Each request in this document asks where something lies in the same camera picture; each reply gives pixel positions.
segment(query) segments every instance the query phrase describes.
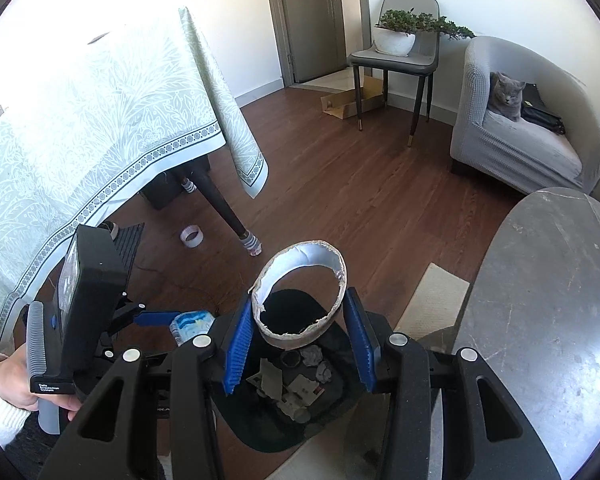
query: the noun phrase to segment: cable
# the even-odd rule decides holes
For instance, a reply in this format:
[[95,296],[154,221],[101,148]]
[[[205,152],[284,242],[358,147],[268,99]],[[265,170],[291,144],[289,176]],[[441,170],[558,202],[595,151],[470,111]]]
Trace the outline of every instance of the cable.
[[196,286],[190,286],[190,285],[182,285],[180,283],[176,283],[174,282],[171,278],[169,278],[167,276],[166,273],[162,272],[161,270],[158,269],[151,269],[150,267],[141,267],[138,264],[134,263],[134,267],[138,270],[144,270],[145,272],[154,272],[155,274],[159,274],[163,280],[167,283],[169,283],[170,285],[173,285],[176,288],[179,288],[181,290],[194,290],[195,292],[198,292],[199,294],[202,294],[203,296],[206,296],[208,298],[208,300],[213,303],[214,305],[214,317],[218,317],[220,316],[220,307],[218,306],[218,304],[214,301],[214,298],[211,294],[209,294],[206,290],[203,290],[201,288],[197,288]]

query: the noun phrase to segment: chair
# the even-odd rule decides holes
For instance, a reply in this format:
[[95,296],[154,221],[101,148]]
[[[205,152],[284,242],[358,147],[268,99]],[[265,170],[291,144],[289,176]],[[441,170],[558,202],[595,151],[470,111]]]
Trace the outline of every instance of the chair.
[[[434,18],[440,16],[440,7],[436,0],[384,0],[380,16],[386,10],[411,10],[415,14],[426,12]],[[433,94],[433,73],[438,68],[438,53],[440,49],[440,35],[434,32],[418,32],[413,49],[407,57],[391,56],[382,54],[376,50],[375,45],[366,50],[354,52],[347,59],[353,67],[353,78],[356,86],[356,111],[358,112],[358,128],[362,130],[362,96],[360,94],[360,71],[358,67],[365,66],[382,70],[382,94],[386,104],[388,96],[389,70],[418,76],[418,92],[416,94],[413,119],[411,120],[411,131],[409,133],[408,146],[411,146],[413,134],[418,126],[420,107],[422,106],[422,94],[424,92],[425,79],[429,77],[427,88],[427,121],[431,112],[431,97]]]
[[[538,85],[566,135],[488,111],[490,72]],[[462,162],[526,194],[554,186],[589,194],[600,179],[600,117],[580,83],[560,67],[518,44],[480,36],[464,58],[451,157],[452,171]]]

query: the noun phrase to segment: blue gripper pad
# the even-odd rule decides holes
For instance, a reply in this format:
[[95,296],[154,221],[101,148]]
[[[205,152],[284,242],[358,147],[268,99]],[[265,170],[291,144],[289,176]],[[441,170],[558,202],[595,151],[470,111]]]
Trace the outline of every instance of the blue gripper pad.
[[242,312],[235,326],[234,335],[225,351],[226,359],[224,362],[222,386],[224,386],[224,392],[227,395],[234,392],[234,388],[240,383],[240,379],[242,378],[244,363],[247,360],[247,354],[251,346],[253,325],[251,295],[249,295],[242,307]]
[[366,386],[367,391],[372,392],[377,383],[376,361],[380,357],[380,345],[353,287],[349,287],[344,293],[342,313],[349,332],[360,382]]

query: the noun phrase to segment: chair seat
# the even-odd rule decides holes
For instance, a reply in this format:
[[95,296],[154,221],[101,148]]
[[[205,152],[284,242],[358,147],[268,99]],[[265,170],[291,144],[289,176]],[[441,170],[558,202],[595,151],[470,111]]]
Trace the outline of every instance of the chair seat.
[[551,184],[554,179],[556,182],[566,179],[575,187],[582,186],[582,162],[566,136],[556,135],[524,119],[510,121],[490,110],[484,115],[482,127],[492,137],[488,143],[490,158],[497,161],[501,171],[507,171],[502,161],[509,161],[513,155],[516,163],[507,163],[512,166],[511,170],[515,170],[513,166],[524,166],[518,169],[526,174],[537,173],[538,182]]
[[406,57],[378,52],[374,46],[350,54],[349,64],[390,70],[412,75],[429,75],[438,67],[435,54],[421,54],[412,50]]

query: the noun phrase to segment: human hand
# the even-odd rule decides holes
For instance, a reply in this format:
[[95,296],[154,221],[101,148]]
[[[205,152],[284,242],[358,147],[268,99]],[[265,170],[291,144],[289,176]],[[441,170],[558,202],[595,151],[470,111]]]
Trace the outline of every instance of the human hand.
[[20,346],[11,356],[0,361],[0,398],[12,406],[35,412],[38,399],[50,400],[56,406],[69,410],[69,420],[82,403],[76,396],[32,394],[29,391],[29,373],[27,371],[27,346]]

